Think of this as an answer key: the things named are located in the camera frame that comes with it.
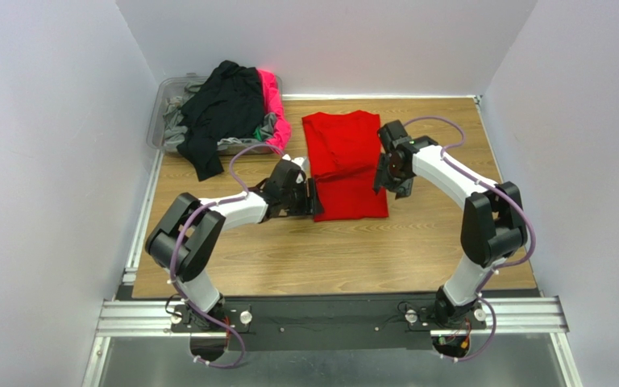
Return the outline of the red t-shirt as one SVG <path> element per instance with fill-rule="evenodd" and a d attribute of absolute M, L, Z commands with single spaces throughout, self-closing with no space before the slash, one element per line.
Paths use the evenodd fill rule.
<path fill-rule="evenodd" d="M 380 116 L 363 110 L 302 119 L 310 169 L 323 207 L 315 222 L 387 218 L 384 190 L 373 189 L 381 144 Z"/>

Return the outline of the black t-shirt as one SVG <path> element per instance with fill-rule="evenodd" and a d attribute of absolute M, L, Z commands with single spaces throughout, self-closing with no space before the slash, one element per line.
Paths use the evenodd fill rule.
<path fill-rule="evenodd" d="M 182 107 L 185 137 L 178 153 L 194 168 L 199 181 L 223 172 L 218 142 L 249 138 L 263 122 L 264 96 L 258 70 L 223 61 Z"/>

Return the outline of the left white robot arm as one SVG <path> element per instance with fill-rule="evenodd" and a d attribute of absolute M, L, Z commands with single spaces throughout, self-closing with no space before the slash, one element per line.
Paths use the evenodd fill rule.
<path fill-rule="evenodd" d="M 206 330 L 223 325 L 224 297 L 206 271 L 219 236 L 271 218 L 321 214 L 308 168 L 305 157 L 283 156 L 270 177 L 242 193 L 213 199 L 183 193 L 174 200 L 145 243 L 146 253 L 168 273 L 170 284 L 185 300 L 184 311 L 172 312 L 173 317 Z"/>

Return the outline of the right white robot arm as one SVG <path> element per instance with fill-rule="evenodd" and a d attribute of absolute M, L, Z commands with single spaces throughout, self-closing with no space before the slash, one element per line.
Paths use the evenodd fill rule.
<path fill-rule="evenodd" d="M 439 145 L 418 145 L 412 140 L 386 145 L 378 161 L 374 189 L 406 198 L 416 177 L 434 184 L 463 211 L 463 255 L 455 272 L 439 287 L 431 312 L 438 325 L 446 326 L 474 309 L 490 277 L 526 245 L 529 230 L 514 184 L 497 184 L 482 177 Z"/>

